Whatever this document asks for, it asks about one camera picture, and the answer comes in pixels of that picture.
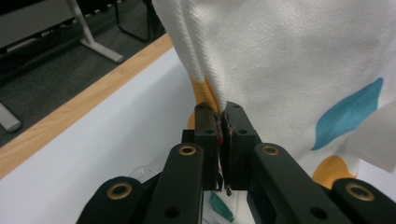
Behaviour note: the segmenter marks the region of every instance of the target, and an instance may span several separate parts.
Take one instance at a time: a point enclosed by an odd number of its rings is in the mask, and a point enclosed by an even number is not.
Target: wooden table edge
[[[0,179],[33,156],[172,47],[169,36],[163,35],[18,137],[0,147]]]

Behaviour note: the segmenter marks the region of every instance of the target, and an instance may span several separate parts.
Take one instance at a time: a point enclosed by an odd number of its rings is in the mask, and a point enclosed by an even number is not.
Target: orange pattern
[[[210,88],[209,82],[205,79],[203,83],[200,83],[191,78],[191,85],[194,90],[196,104],[206,102],[215,113],[219,113],[218,101]],[[188,127],[189,129],[195,128],[194,112],[190,115]]]
[[[339,178],[356,178],[348,169],[347,164],[338,156],[326,158],[314,172],[312,179],[328,189],[332,188],[332,183]]]

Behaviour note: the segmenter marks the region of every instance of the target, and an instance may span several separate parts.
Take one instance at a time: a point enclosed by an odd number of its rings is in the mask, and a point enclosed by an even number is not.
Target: chair leg
[[[129,32],[129,31],[125,30],[124,28],[122,28],[122,26],[120,24],[120,13],[119,13],[119,6],[117,4],[117,0],[114,0],[114,8],[115,8],[115,11],[116,11],[116,21],[117,21],[117,25],[119,26],[119,29],[123,33],[125,33],[125,34],[127,34],[127,35],[129,35],[129,36],[131,36],[131,37],[133,37],[135,39],[137,39],[138,41],[141,41],[143,43],[148,43],[150,41],[150,39],[151,39],[151,31],[150,31],[151,26],[150,26],[150,22],[149,22],[149,3],[146,0],[143,0],[143,2],[146,5],[146,9],[147,9],[146,23],[147,23],[148,33],[147,33],[147,37],[146,38],[143,38],[143,37],[140,37],[138,35],[132,34],[131,32]]]
[[[21,122],[17,120],[14,115],[9,112],[3,104],[0,103],[0,124],[9,133],[14,133],[22,126]]]

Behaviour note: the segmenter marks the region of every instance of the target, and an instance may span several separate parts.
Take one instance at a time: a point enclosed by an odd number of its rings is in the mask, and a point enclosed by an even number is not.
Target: teal object
[[[356,129],[375,112],[383,82],[384,79],[380,77],[324,113],[317,123],[316,142],[311,150],[321,149],[339,135]]]
[[[225,205],[221,198],[213,191],[210,193],[209,202],[215,212],[217,212],[228,221],[233,221],[233,213],[230,211],[227,205]]]

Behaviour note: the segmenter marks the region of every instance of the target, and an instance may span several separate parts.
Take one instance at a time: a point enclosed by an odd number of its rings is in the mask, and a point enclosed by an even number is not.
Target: fabric
[[[319,184],[356,176],[348,136],[396,97],[395,1],[153,4],[197,99],[240,104]]]
[[[395,117],[396,101],[375,111],[348,137],[346,150],[393,173],[396,169]]]

